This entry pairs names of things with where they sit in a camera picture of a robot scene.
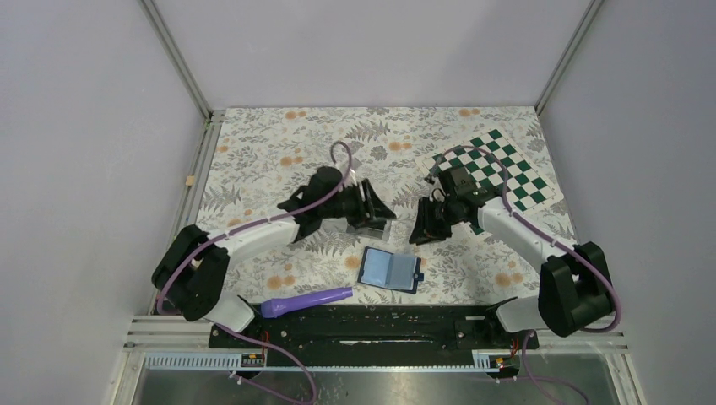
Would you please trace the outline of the navy blue card holder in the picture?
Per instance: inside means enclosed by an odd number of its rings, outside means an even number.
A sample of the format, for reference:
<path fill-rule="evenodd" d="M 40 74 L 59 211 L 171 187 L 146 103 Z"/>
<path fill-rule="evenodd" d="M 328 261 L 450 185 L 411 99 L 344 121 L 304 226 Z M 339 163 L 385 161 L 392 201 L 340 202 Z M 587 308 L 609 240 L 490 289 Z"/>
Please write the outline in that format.
<path fill-rule="evenodd" d="M 421 265 L 422 259 L 417 256 L 366 247 L 357 282 L 379 289 L 417 294 L 419 283 L 424 281 Z"/>

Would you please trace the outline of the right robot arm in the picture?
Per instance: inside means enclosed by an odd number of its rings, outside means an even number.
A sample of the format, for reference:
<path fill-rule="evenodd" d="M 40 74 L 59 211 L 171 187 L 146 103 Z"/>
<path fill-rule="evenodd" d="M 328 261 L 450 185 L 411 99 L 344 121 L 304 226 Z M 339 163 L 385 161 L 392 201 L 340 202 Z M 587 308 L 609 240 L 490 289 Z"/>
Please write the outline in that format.
<path fill-rule="evenodd" d="M 496 317 L 484 325 L 492 346 L 504 348 L 518 332 L 529 329 L 546 328 L 567 337 L 617 313 L 605 254 L 598 245 L 568 246 L 548 235 L 521 216 L 505 192 L 479 186 L 464 167 L 445 170 L 437 180 L 441 196 L 418 202 L 410 244 L 444 241 L 452 236 L 453 226 L 470 224 L 500 239 L 540 276 L 536 295 L 496 306 Z"/>

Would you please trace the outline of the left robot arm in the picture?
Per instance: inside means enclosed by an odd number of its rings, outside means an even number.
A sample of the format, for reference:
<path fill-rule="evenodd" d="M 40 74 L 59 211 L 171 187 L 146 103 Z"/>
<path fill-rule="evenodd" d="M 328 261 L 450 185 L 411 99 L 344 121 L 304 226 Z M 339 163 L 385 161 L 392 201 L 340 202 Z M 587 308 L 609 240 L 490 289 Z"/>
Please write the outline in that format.
<path fill-rule="evenodd" d="M 257 343 L 262 325 L 241 297 L 223 290 L 227 271 L 264 251 L 288 246 L 320 229 L 326 219 L 343 219 L 354 229 L 382 228 L 396 214 L 363 179 L 350 184 L 340 170 L 322 166 L 309 182 L 279 203 L 280 214 L 210 233 L 195 224 L 184 227 L 151 276 L 164 303 L 186 321 L 205 319 L 227 327 L 243 347 Z"/>

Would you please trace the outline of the purple plastic handle tool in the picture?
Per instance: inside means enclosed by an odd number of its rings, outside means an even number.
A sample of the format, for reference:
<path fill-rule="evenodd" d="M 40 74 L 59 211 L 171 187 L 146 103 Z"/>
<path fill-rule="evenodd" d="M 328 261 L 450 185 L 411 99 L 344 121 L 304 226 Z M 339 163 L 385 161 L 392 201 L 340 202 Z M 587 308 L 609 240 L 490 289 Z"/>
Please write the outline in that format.
<path fill-rule="evenodd" d="M 275 319 L 293 311 L 301 311 L 318 305 L 333 303 L 353 296 L 351 287 L 328 289 L 290 298 L 275 298 L 260 305 L 263 318 Z"/>

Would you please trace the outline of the clear plastic card box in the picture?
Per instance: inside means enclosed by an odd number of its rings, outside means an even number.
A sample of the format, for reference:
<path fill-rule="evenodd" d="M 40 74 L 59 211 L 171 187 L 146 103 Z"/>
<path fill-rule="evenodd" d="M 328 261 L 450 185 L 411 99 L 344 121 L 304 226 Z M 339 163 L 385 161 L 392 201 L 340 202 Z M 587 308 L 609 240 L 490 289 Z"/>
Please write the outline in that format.
<path fill-rule="evenodd" d="M 348 222 L 347 218 L 332 218 L 324 219 L 319 229 L 327 232 L 341 232 L 355 237 L 387 241 L 391 224 L 391 219 L 379 218 L 370 220 L 367 224 L 354 226 Z"/>

